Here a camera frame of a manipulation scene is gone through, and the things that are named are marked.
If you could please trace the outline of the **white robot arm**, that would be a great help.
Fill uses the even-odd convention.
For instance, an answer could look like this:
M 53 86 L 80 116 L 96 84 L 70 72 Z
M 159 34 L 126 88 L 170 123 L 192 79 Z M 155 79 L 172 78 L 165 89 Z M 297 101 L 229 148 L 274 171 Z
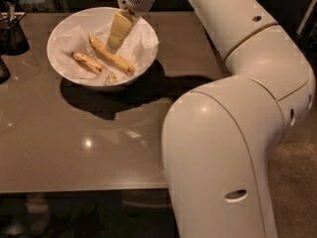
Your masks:
M 311 109 L 313 70 L 256 0 L 188 0 L 229 76 L 179 97 L 162 127 L 180 238 L 278 238 L 268 157 Z

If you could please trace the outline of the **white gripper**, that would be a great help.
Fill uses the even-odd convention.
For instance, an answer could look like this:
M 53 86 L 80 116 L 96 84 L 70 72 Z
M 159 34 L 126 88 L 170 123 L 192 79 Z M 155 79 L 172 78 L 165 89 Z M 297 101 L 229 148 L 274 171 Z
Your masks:
M 117 0 L 122 10 L 115 13 L 107 40 L 107 49 L 115 54 L 122 47 L 139 17 L 150 11 L 156 0 Z

